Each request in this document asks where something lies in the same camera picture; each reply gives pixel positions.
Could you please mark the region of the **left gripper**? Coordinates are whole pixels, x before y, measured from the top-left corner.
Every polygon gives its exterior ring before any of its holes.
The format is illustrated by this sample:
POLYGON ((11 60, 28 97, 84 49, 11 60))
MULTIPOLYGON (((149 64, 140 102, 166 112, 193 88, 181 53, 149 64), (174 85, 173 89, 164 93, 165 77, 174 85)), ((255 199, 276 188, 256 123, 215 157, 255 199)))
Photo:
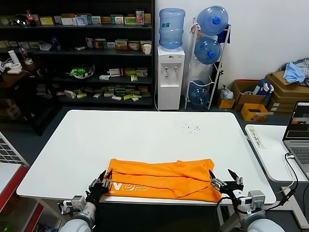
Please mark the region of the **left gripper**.
POLYGON ((112 171, 106 174, 103 171, 98 178, 94 179, 89 185, 89 191, 86 191, 86 202, 99 203, 103 194, 107 193, 112 185, 112 171))

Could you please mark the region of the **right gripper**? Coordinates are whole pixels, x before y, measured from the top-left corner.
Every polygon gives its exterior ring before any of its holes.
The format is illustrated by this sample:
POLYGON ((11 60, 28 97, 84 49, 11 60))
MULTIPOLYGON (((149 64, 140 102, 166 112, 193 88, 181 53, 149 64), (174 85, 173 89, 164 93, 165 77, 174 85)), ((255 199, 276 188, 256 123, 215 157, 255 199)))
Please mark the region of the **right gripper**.
POLYGON ((228 172, 233 178, 233 182, 224 182, 216 178, 213 172, 209 170, 211 185, 220 193, 227 194, 231 200, 243 197, 243 178, 230 169, 228 169, 228 172))

